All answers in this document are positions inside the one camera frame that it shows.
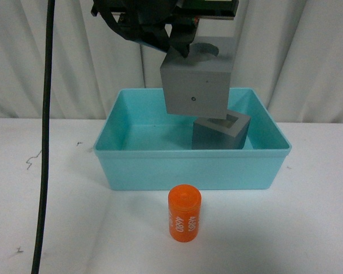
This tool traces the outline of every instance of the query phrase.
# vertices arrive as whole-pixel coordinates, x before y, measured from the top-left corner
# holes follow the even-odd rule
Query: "white table surface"
[[[343,273],[343,124],[279,123],[293,148],[272,186],[201,191],[189,243],[169,235],[167,191],[109,188],[102,125],[51,121],[41,273]],[[0,119],[0,273],[30,273],[40,150],[40,120]]]

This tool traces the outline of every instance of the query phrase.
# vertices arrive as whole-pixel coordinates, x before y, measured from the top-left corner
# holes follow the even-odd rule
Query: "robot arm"
[[[164,52],[173,47],[186,58],[199,19],[233,19],[238,3],[238,0],[94,0],[91,13],[94,16],[100,13],[107,25],[127,40]],[[172,25],[170,36],[166,24]]]

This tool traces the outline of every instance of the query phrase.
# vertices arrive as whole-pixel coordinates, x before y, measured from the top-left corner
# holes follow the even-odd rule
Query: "plastic bin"
[[[161,88],[121,90],[94,145],[110,188],[269,188],[290,143],[252,89],[232,88],[228,108],[252,117],[244,148],[192,150],[196,117],[167,114]]]

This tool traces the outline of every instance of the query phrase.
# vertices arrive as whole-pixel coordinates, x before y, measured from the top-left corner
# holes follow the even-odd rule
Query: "gray block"
[[[193,123],[192,149],[242,149],[249,123],[250,116],[232,110],[228,110],[226,119],[198,118]]]
[[[197,37],[187,58],[172,47],[160,67],[167,113],[226,117],[235,40]]]

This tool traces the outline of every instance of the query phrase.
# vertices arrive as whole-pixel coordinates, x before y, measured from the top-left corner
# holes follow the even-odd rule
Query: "cylinder lid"
[[[192,211],[201,206],[201,193],[189,184],[172,188],[167,197],[169,207],[179,211]]]

